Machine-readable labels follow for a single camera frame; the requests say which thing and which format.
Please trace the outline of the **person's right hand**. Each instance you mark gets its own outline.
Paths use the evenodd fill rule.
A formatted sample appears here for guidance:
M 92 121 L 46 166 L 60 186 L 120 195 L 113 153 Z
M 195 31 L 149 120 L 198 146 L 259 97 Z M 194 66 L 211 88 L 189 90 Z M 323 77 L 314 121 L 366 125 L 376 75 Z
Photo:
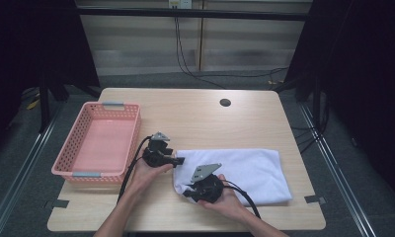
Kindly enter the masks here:
M 215 203 L 199 200 L 197 204 L 240 223 L 245 223 L 248 217 L 253 216 L 231 189 L 224 189 L 221 197 Z

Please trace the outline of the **black horizontal bar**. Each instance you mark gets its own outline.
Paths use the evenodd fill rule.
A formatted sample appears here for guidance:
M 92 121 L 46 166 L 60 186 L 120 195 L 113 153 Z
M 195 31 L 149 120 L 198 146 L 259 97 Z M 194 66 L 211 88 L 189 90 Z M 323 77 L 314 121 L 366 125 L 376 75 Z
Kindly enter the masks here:
M 244 19 L 305 22 L 310 19 L 308 14 L 246 12 L 189 9 L 114 9 L 81 7 L 76 10 L 80 15 L 95 16 L 134 16 L 134 17 L 173 17 L 173 18 L 210 18 L 210 19 Z

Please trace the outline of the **grey tape piece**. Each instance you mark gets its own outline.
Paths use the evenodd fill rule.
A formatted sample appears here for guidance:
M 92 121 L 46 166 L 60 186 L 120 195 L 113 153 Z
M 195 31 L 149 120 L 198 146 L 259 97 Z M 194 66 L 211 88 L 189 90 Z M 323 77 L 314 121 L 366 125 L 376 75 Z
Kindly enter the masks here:
M 44 204 L 44 208 L 47 209 L 54 209 L 54 208 L 66 208 L 67 205 L 69 204 L 68 200 L 63 200 L 63 199 L 53 199 L 53 200 L 48 200 Z
M 305 197 L 305 201 L 307 203 L 318 202 L 320 205 L 325 204 L 327 202 L 324 197 L 318 197 L 316 195 Z

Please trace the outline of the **metal floor rail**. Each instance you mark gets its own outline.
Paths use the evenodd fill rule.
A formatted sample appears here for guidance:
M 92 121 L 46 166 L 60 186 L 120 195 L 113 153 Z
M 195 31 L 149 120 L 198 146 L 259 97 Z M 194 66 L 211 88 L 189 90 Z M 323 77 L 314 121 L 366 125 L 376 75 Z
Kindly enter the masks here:
M 299 108 L 304 116 L 304 119 L 311 130 L 314 141 L 319 148 L 325 163 L 342 195 L 342 198 L 355 222 L 355 225 L 362 237 L 378 237 L 373 229 L 368 216 L 366 215 L 364 209 L 360 205 L 352 187 L 348 183 L 343 170 L 332 152 L 326 138 L 320 131 L 314 127 L 314 116 L 310 112 L 308 106 L 305 103 L 300 103 Z
M 45 129 L 38 134 L 34 145 L 26 157 L 25 162 L 15 176 L 11 187 L 7 190 L 7 193 L 0 202 L 0 235 L 21 195 L 26 182 L 29 179 L 30 174 L 32 173 L 44 150 L 44 147 L 49 141 L 49 138 L 55 128 L 57 118 L 61 114 L 62 108 L 63 104 L 60 103 L 53 111 L 50 122 L 46 125 Z

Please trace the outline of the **person's left hand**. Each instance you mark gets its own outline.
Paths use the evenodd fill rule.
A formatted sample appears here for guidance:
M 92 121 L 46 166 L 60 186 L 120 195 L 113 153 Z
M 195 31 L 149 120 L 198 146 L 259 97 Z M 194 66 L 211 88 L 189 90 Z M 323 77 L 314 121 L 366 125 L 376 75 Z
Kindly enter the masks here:
M 159 175 L 172 169 L 172 164 L 165 164 L 161 167 L 153 168 L 150 167 L 143 159 L 140 159 L 135 165 L 132 179 L 125 188 L 125 193 L 139 196 Z

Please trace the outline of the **dark curtain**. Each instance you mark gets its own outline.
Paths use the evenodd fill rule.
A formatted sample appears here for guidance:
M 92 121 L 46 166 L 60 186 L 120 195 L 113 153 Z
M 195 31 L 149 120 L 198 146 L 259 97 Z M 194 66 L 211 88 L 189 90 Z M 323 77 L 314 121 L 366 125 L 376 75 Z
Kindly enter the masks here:
M 75 0 L 0 0 L 0 134 L 28 88 L 64 100 L 66 84 L 100 85 L 75 9 Z
M 284 80 L 327 95 L 395 193 L 395 0 L 312 0 Z

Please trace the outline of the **pink perforated plastic basket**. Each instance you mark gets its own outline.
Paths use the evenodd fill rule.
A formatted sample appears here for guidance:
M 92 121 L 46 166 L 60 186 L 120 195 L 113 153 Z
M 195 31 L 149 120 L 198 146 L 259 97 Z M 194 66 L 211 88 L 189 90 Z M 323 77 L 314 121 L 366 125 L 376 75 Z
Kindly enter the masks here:
M 74 183 L 120 184 L 133 159 L 140 124 L 138 104 L 85 103 L 51 173 Z

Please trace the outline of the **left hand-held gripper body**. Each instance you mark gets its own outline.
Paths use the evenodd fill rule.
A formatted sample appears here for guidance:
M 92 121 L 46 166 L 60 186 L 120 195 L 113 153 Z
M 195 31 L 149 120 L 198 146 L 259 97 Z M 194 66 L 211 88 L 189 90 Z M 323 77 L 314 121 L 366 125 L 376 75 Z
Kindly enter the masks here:
M 167 164 L 167 159 L 170 155 L 164 155 L 161 151 L 162 149 L 169 148 L 169 140 L 170 138 L 161 131 L 152 134 L 142 154 L 142 159 L 153 168 Z

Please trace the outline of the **black metal stand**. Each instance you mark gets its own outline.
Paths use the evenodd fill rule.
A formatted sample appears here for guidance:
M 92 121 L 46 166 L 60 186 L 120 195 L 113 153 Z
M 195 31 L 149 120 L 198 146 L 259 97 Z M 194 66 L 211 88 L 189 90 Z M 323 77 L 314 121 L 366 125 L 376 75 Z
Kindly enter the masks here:
M 49 93 L 47 80 L 44 77 L 39 81 L 39 101 L 40 101 L 40 128 L 39 132 L 44 132 L 49 124 Z

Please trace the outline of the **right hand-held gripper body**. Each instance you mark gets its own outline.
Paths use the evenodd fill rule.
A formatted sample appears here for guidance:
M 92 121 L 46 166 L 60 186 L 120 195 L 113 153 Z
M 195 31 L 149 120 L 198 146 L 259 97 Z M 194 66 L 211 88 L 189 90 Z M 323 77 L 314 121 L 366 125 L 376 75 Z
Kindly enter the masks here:
M 213 174 L 221 167 L 220 163 L 197 166 L 192 175 L 193 191 L 197 192 L 194 197 L 200 200 L 215 203 L 222 195 L 224 185 L 222 181 Z

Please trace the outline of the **white printed shirt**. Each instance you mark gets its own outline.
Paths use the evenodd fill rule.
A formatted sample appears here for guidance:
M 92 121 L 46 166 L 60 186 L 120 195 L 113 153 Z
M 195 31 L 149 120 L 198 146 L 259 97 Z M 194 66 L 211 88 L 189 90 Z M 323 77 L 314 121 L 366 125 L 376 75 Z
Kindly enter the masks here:
M 191 189 L 192 177 L 198 166 L 220 164 L 215 175 L 223 174 L 245 191 L 255 205 L 292 200 L 283 174 L 279 153 L 262 148 L 178 150 L 184 164 L 173 172 L 175 191 L 181 195 Z

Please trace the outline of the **white wall socket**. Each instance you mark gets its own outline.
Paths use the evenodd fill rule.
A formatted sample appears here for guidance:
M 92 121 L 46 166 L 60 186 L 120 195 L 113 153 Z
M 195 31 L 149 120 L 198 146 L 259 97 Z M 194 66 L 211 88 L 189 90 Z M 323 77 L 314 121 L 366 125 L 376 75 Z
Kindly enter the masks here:
M 193 0 L 169 0 L 168 5 L 170 9 L 186 9 L 193 8 Z

